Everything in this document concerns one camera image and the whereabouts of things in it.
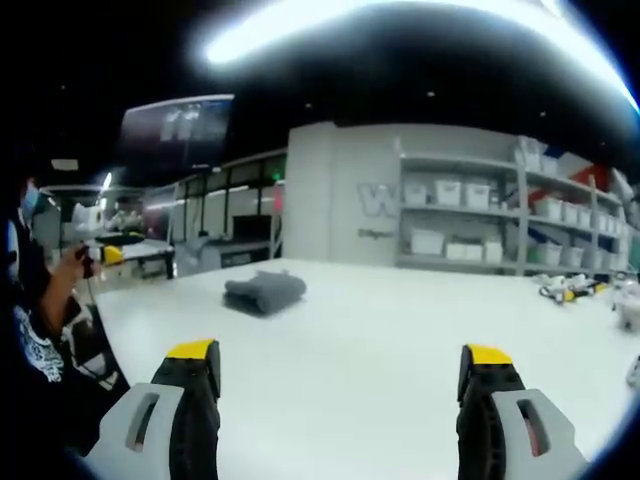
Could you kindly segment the person's left hand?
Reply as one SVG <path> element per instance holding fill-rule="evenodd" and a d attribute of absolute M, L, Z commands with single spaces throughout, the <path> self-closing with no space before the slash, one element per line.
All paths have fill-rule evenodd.
<path fill-rule="evenodd" d="M 99 248 L 82 243 L 75 249 L 73 260 L 77 267 L 78 276 L 81 279 L 89 279 L 99 273 L 102 253 Z"/>

